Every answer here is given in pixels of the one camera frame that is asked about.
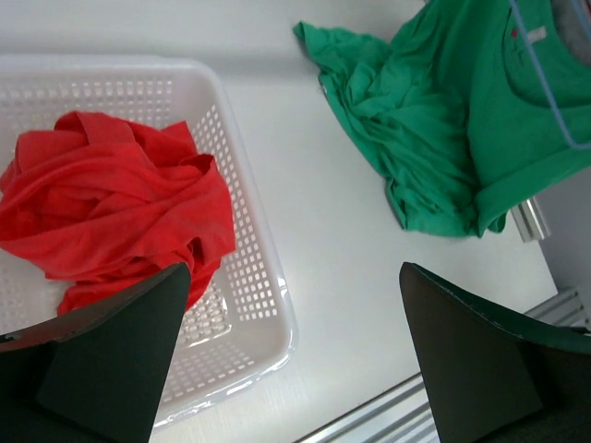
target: laundry basket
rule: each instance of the laundry basket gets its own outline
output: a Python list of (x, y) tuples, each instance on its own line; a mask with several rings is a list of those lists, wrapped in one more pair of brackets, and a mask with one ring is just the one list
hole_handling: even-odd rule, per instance
[[(185, 314), (155, 426), (222, 401), (282, 367), (294, 349), (296, 324), (220, 80), (190, 60), (0, 56), (0, 170), (12, 160), (19, 133), (51, 128), (74, 109), (156, 127), (187, 121), (198, 150), (215, 155), (232, 195), (237, 248)], [(0, 251), (0, 334), (54, 317), (66, 286)]]

